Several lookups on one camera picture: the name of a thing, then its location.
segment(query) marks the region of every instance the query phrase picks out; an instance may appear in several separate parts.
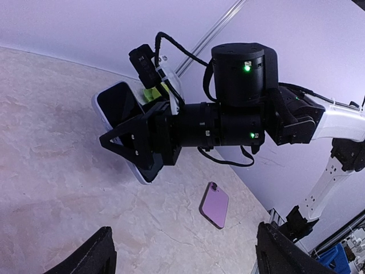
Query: white wall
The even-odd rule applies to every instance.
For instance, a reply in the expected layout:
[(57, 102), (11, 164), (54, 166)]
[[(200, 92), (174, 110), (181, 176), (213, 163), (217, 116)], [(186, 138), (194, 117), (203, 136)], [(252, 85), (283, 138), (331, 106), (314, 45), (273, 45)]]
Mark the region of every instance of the white wall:
[[(128, 53), (143, 43), (154, 48), (165, 31), (188, 49), (233, 0), (2, 0), (0, 46), (39, 53), (137, 77)], [(166, 41), (173, 66), (183, 55)]]
[[(276, 50), (281, 82), (295, 83), (340, 102), (362, 102), (365, 95), (365, 12), (350, 0), (250, 0), (212, 42), (259, 42)], [(210, 59), (206, 50), (202, 56)], [(204, 69), (194, 65), (183, 77), (190, 102), (206, 100)], [(269, 136), (252, 168), (234, 170), (267, 208), (286, 216), (320, 177), (331, 140), (277, 147)], [(243, 161), (238, 147), (220, 148), (226, 159)], [(304, 240), (314, 247), (365, 208), (365, 171), (353, 175), (325, 209)]]

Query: pink smartphone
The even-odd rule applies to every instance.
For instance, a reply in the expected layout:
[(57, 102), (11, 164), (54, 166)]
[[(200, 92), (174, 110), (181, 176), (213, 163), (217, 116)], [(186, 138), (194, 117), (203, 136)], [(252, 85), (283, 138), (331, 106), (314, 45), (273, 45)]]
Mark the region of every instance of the pink smartphone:
[(199, 206), (200, 213), (216, 228), (224, 228), (228, 209), (228, 195), (216, 183), (210, 182)]

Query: marble countertop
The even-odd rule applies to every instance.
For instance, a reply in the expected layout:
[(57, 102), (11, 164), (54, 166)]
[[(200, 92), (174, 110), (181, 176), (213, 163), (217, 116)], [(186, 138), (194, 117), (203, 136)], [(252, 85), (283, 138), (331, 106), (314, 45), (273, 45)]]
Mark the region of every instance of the marble countertop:
[[(143, 186), (101, 148), (91, 98), (121, 80), (140, 88), (0, 48), (0, 273), (43, 273), (104, 225), (113, 229), (116, 273), (250, 273), (257, 226), (269, 215), (230, 167), (185, 148)], [(222, 230), (198, 210), (211, 180), (230, 197)]]

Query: blue container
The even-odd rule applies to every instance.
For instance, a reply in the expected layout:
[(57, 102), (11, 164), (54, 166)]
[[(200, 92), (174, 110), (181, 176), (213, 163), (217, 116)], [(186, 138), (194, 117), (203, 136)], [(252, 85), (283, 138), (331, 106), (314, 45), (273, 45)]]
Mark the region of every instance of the blue container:
[(346, 254), (341, 243), (323, 253), (317, 261), (325, 267), (332, 269), (337, 274), (351, 273)]

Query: black padded object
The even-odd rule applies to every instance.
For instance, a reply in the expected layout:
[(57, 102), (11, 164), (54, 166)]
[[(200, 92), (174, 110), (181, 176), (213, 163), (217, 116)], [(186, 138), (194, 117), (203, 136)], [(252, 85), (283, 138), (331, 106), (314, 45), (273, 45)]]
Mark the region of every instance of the black padded object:
[(111, 227), (101, 227), (65, 261), (44, 274), (115, 274), (116, 251)]
[(335, 274), (301, 251), (271, 224), (258, 226), (256, 255), (260, 274)]

